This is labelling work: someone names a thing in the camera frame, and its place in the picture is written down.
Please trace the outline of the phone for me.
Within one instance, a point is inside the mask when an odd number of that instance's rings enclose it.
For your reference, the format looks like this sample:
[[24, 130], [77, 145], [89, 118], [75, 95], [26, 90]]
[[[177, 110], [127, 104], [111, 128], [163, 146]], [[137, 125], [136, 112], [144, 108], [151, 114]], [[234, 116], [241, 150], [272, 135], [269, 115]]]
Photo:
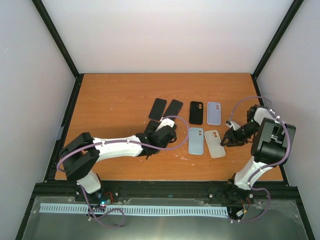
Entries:
[[207, 124], [219, 126], [221, 124], [221, 104], [219, 102], [207, 103]]
[[226, 155], [224, 147], [221, 146], [221, 138], [217, 130], [205, 131], [204, 138], [212, 158], [221, 158]]
[[192, 155], [204, 153], [204, 131], [199, 127], [191, 127], [188, 133], [188, 152]]

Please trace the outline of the black smartphone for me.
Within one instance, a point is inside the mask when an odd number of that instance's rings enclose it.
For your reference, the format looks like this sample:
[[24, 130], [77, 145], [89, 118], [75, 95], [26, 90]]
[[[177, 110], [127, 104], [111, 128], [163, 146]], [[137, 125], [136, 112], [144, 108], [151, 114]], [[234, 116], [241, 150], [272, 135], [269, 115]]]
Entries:
[[163, 117], [178, 116], [182, 107], [183, 107], [183, 102], [173, 99], [162, 116]]
[[147, 134], [149, 132], [155, 132], [159, 125], [160, 123], [158, 121], [150, 120], [144, 130], [144, 133]]

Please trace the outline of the blue smartphone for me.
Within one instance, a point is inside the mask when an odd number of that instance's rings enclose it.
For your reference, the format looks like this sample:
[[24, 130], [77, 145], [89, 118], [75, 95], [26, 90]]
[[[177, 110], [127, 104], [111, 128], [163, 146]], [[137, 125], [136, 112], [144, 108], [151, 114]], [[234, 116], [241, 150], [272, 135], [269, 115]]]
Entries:
[[162, 98], [156, 98], [148, 115], [150, 120], [159, 121], [162, 118], [167, 101]]

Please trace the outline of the black phone case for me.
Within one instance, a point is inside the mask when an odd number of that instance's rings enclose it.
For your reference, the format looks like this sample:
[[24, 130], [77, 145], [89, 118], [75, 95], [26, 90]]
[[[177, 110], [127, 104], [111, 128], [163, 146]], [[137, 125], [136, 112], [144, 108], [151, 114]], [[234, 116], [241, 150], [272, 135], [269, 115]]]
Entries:
[[189, 123], [191, 125], [202, 125], [204, 104], [199, 101], [191, 101], [189, 106]]

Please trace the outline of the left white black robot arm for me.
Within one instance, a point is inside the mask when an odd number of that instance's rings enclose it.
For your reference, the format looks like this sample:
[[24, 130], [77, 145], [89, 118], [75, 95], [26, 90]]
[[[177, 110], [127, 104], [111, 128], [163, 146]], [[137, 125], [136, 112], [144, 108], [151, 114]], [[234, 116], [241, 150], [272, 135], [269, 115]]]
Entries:
[[97, 162], [119, 157], [150, 157], [177, 139], [176, 125], [170, 120], [145, 132], [124, 138], [103, 139], [81, 133], [60, 151], [57, 170], [64, 172], [68, 181], [77, 182], [92, 201], [103, 198], [104, 188], [93, 171]]

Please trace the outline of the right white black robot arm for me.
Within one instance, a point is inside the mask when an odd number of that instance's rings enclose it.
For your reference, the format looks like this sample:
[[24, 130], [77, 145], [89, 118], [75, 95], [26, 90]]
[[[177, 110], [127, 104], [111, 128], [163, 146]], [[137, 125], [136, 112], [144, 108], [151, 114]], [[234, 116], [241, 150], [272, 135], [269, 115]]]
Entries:
[[240, 126], [230, 117], [226, 121], [229, 129], [220, 142], [222, 147], [251, 143], [249, 161], [226, 183], [223, 195], [229, 203], [245, 201], [263, 174], [288, 160], [296, 133], [294, 125], [284, 123], [272, 109], [261, 105], [250, 107], [246, 119]]

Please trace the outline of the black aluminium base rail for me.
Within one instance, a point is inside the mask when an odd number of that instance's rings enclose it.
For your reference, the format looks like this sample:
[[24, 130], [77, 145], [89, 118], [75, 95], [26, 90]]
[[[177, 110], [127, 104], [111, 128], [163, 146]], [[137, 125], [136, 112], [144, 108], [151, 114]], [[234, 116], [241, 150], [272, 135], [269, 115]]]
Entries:
[[[151, 199], [195, 199], [210, 204], [240, 204], [238, 194], [232, 193], [225, 199], [225, 181], [102, 181], [102, 194], [111, 192], [115, 202], [131, 198]], [[286, 185], [283, 181], [258, 181], [255, 188], [266, 188], [271, 200], [295, 200], [301, 203], [297, 187]], [[265, 191], [252, 191], [252, 201], [266, 200]], [[75, 197], [84, 201], [80, 187], [73, 181], [48, 180], [36, 183], [31, 194], [35, 197]]]

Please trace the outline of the right black frame post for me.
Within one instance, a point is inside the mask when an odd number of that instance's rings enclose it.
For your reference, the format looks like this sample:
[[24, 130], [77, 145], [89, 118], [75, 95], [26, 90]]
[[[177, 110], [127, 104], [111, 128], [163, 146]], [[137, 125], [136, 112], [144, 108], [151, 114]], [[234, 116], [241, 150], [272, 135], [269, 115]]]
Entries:
[[303, 2], [304, 2], [304, 0], [293, 0], [292, 3], [290, 4], [281, 23], [279, 24], [277, 30], [275, 31], [272, 39], [269, 42], [267, 48], [265, 49], [261, 59], [259, 60], [256, 68], [254, 69], [253, 73], [251, 74], [253, 81], [257, 81], [258, 77], [260, 76], [261, 72], [263, 71], [268, 60], [272, 56], [274, 50], [278, 46], [279, 42], [281, 41], [282, 37], [284, 36], [285, 32], [287, 31], [288, 27], [290, 26], [291, 22], [293, 21], [294, 17], [296, 16], [297, 12], [299, 11]]

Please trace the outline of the black frame post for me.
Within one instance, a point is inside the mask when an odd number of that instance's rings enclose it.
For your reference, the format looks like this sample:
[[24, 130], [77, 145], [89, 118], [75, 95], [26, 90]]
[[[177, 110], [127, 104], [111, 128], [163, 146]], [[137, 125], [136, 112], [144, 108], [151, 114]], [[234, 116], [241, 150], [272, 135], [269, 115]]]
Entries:
[[67, 50], [52, 18], [50, 17], [50, 14], [48, 13], [44, 3], [42, 0], [32, 0], [32, 3], [35, 7], [35, 9], [37, 10], [39, 16], [41, 17], [44, 25], [46, 26], [48, 32], [50, 33], [53, 41], [55, 42], [58, 50], [60, 51], [64, 61], [66, 62], [69, 70], [71, 71], [72, 75], [77, 78], [80, 73], [74, 63], [74, 61], [72, 60], [72, 57], [69, 53], [69, 51]]
[[274, 50], [278, 46], [279, 42], [281, 41], [282, 37], [284, 36], [285, 32], [287, 31], [288, 27], [290, 26], [291, 22], [293, 21], [294, 17], [296, 16], [297, 12], [299, 11], [303, 2], [304, 2], [304, 0], [293, 0], [292, 3], [290, 4], [281, 23], [279, 24], [277, 30], [275, 31], [272, 39], [269, 42], [267, 48], [265, 49], [261, 59], [259, 60], [256, 68], [254, 69], [253, 73], [251, 74], [253, 81], [257, 81], [258, 77], [260, 76], [261, 72], [263, 71], [268, 60], [272, 56]]

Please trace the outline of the left black frame post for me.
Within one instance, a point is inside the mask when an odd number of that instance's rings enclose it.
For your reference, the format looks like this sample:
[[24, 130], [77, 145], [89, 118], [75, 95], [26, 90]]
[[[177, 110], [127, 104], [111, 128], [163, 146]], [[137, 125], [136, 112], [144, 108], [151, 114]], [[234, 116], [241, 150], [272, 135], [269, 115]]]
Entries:
[[69, 70], [71, 71], [72, 75], [77, 78], [80, 73], [74, 63], [74, 61], [72, 60], [72, 57], [69, 53], [69, 51], [67, 50], [52, 18], [50, 17], [50, 14], [48, 13], [44, 3], [42, 0], [32, 0], [32, 3], [35, 7], [35, 9], [37, 10], [39, 16], [41, 17], [44, 25], [46, 26], [48, 32], [50, 33], [53, 41], [55, 42], [58, 50], [60, 51], [64, 61], [66, 62]]

